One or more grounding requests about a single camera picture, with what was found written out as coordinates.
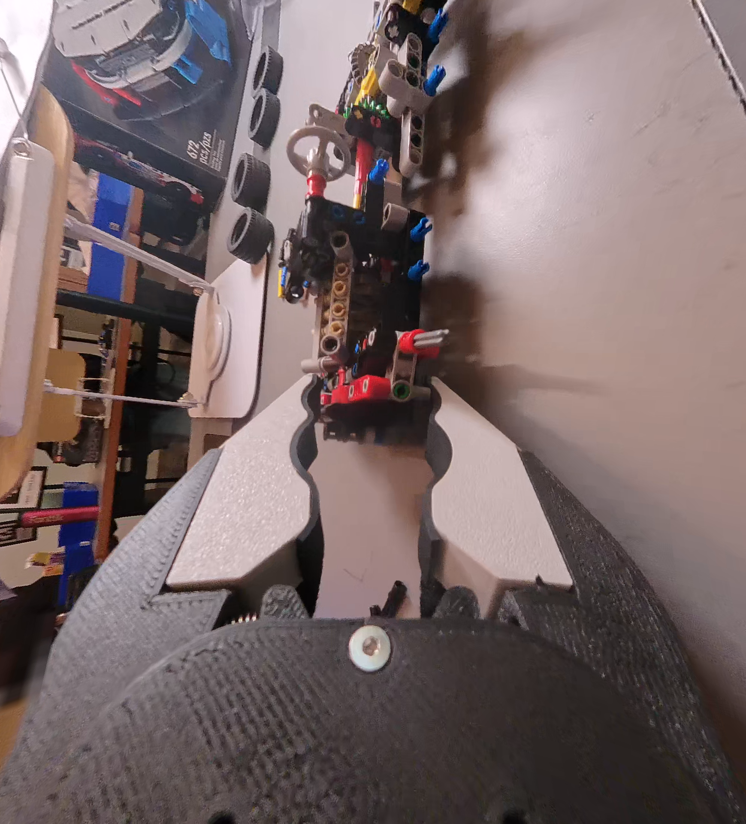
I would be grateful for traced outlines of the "black lego tyre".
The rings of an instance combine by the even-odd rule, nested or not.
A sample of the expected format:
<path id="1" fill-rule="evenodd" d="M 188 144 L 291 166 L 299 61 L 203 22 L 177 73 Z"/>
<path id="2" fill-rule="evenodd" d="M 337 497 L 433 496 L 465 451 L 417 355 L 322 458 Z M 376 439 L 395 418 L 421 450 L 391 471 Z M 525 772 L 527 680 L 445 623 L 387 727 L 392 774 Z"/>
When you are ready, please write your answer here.
<path id="1" fill-rule="evenodd" d="M 254 154 L 245 151 L 237 159 L 234 168 L 232 200 L 245 209 L 264 213 L 271 182 L 271 168 Z"/>
<path id="2" fill-rule="evenodd" d="M 260 53 L 254 71 L 252 84 L 253 98 L 263 92 L 277 95 L 284 71 L 284 59 L 274 47 L 265 46 Z"/>
<path id="3" fill-rule="evenodd" d="M 281 118 L 281 102 L 275 93 L 262 88 L 254 98 L 248 137 L 262 149 L 269 149 Z"/>
<path id="4" fill-rule="evenodd" d="M 275 230 L 259 211 L 244 207 L 234 222 L 227 241 L 228 252 L 248 264 L 258 264 L 270 250 Z"/>

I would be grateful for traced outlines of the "lego race car box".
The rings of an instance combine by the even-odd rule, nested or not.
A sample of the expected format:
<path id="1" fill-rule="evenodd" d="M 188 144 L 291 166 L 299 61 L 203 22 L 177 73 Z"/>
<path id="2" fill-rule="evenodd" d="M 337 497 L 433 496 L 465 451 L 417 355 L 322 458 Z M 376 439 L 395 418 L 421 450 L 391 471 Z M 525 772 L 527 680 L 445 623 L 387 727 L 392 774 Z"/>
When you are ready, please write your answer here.
<path id="1" fill-rule="evenodd" d="M 76 163 L 214 211 L 273 5 L 55 2 L 42 79 L 74 130 Z"/>

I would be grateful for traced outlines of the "small black lego pin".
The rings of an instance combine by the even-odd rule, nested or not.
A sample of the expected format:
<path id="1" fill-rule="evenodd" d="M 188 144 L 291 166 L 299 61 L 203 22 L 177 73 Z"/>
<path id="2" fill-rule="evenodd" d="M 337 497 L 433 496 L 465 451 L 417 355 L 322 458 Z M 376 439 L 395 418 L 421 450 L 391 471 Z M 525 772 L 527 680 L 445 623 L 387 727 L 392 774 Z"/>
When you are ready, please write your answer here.
<path id="1" fill-rule="evenodd" d="M 385 619 L 397 617 L 403 603 L 407 598 L 407 594 L 407 585 L 400 580 L 395 581 L 388 592 L 384 604 L 382 606 L 378 604 L 372 605 L 369 608 L 370 616 L 383 617 Z"/>

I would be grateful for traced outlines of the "lego car chassis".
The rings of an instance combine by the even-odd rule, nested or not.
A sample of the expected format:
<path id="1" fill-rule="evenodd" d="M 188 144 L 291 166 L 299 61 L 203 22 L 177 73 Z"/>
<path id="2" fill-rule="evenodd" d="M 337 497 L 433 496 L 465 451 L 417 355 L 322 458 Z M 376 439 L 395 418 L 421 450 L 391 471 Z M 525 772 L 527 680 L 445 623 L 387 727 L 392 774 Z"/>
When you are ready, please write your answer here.
<path id="1" fill-rule="evenodd" d="M 406 201 L 423 164 L 427 114 L 446 71 L 433 56 L 445 2 L 374 2 L 335 110 L 313 104 L 290 135 L 305 204 L 281 244 L 278 296 L 314 299 L 317 421 L 326 440 L 418 439 L 429 410 L 426 365 L 447 330 L 420 327 L 432 224 Z"/>

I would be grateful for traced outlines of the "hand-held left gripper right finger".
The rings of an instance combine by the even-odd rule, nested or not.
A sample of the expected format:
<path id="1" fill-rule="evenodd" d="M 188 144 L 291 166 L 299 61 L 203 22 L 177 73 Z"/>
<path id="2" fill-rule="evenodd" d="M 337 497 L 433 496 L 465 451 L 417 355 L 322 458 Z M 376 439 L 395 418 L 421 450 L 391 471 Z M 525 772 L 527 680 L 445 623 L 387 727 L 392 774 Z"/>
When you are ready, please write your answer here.
<path id="1" fill-rule="evenodd" d="M 505 592 L 573 578 L 516 444 L 438 377 L 430 381 L 418 544 L 420 616 L 446 592 L 468 589 L 481 617 Z"/>

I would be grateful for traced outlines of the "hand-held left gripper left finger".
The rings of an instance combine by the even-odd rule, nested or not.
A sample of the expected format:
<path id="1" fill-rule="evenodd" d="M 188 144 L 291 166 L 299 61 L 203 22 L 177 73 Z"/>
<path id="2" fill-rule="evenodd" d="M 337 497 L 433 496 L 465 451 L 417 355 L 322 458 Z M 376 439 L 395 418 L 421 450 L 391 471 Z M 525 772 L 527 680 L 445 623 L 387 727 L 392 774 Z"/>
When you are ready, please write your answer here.
<path id="1" fill-rule="evenodd" d="M 323 530 L 310 473 L 319 387 L 316 377 L 301 378 L 220 449 L 166 577 L 169 589 L 319 590 Z"/>

